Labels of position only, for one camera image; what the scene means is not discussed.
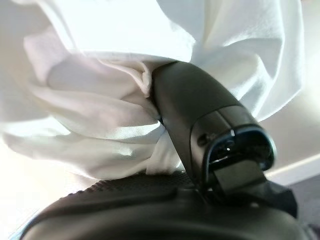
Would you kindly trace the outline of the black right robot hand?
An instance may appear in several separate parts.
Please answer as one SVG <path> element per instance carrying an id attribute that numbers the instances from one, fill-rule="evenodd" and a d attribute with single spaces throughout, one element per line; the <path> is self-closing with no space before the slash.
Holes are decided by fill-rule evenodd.
<path id="1" fill-rule="evenodd" d="M 308 240 L 293 192 L 265 177 L 271 137 L 200 68 L 152 73 L 152 98 L 184 172 L 99 181 L 39 213 L 23 240 Z"/>

